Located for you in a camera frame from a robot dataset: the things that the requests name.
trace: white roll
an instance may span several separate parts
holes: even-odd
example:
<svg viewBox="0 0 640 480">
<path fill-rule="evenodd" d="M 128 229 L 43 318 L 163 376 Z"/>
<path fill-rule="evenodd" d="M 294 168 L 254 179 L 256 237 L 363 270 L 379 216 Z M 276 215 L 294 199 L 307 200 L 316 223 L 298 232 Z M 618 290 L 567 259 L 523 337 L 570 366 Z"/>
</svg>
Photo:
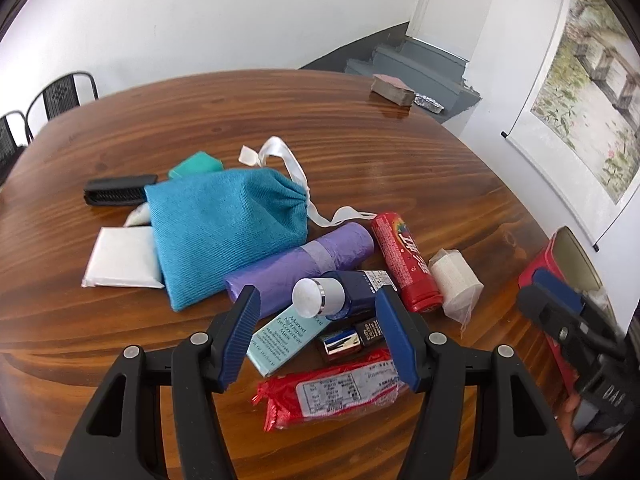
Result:
<svg viewBox="0 0 640 480">
<path fill-rule="evenodd" d="M 444 313 L 459 322 L 464 330 L 484 285 L 460 251 L 439 250 L 429 260 L 429 270 L 444 298 Z"/>
</svg>

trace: red cylindrical container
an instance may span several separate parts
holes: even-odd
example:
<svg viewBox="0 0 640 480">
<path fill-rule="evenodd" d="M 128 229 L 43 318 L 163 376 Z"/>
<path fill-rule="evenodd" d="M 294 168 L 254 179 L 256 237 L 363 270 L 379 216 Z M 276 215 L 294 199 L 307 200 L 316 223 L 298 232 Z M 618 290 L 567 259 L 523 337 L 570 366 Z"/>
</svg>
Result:
<svg viewBox="0 0 640 480">
<path fill-rule="evenodd" d="M 398 213 L 380 213 L 371 221 L 386 264 L 400 285 L 400 297 L 411 312 L 430 312 L 442 306 L 442 294 L 418 246 Z"/>
</svg>

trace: hand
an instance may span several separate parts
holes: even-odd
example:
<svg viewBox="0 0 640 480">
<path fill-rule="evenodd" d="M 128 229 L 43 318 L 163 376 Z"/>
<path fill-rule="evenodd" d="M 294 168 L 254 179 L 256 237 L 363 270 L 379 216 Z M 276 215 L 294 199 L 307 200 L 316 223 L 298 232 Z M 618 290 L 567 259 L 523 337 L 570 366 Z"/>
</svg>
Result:
<svg viewBox="0 0 640 480">
<path fill-rule="evenodd" d="M 579 405 L 580 396 L 577 394 L 571 394 L 571 396 L 562 405 L 561 412 L 557 419 L 562 436 L 564 436 L 567 447 L 571 450 L 574 458 L 580 458 L 607 438 L 606 435 L 601 433 L 584 433 L 578 438 L 575 437 L 572 422 L 574 420 L 575 410 L 578 409 Z M 616 439 L 608 442 L 599 450 L 590 454 L 587 459 L 577 467 L 578 475 L 590 475 L 595 472 L 596 469 L 604 462 L 615 445 Z"/>
</svg>

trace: green sponge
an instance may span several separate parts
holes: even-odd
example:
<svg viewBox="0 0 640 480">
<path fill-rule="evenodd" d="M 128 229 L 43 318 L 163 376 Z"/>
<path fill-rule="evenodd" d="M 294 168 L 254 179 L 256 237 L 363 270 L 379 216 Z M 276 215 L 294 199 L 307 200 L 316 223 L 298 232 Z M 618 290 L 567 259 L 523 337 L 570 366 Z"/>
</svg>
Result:
<svg viewBox="0 0 640 480">
<path fill-rule="evenodd" d="M 205 152 L 197 152 L 169 170 L 169 178 L 180 178 L 197 173 L 222 171 L 222 162 Z"/>
</svg>

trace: black chair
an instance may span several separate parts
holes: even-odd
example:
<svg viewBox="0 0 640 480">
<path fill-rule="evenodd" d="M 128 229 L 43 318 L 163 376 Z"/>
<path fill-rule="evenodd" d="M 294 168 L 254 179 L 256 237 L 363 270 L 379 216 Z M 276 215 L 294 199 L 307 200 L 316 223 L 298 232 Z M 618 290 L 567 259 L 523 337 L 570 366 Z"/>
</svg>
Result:
<svg viewBox="0 0 640 480">
<path fill-rule="evenodd" d="M 4 184 L 9 172 L 15 166 L 18 158 L 24 151 L 24 146 L 18 146 L 15 143 L 14 135 L 9 128 L 9 121 L 7 117 L 12 114 L 18 114 L 24 121 L 25 134 L 27 132 L 27 121 L 24 114 L 20 110 L 14 110 L 9 112 L 0 118 L 0 186 Z"/>
<path fill-rule="evenodd" d="M 95 86 L 95 79 L 88 72 L 72 72 L 56 79 L 54 82 L 48 84 L 45 89 L 36 96 L 27 109 L 26 131 L 28 142 L 33 140 L 33 134 L 31 133 L 31 128 L 29 126 L 29 114 L 31 113 L 33 105 L 36 104 L 41 97 L 44 101 L 47 121 L 52 120 L 54 117 L 57 117 L 64 112 L 68 112 L 72 108 L 80 106 L 74 76 L 84 76 L 89 78 L 91 88 L 94 91 L 94 99 L 98 99 L 98 89 Z"/>
</svg>

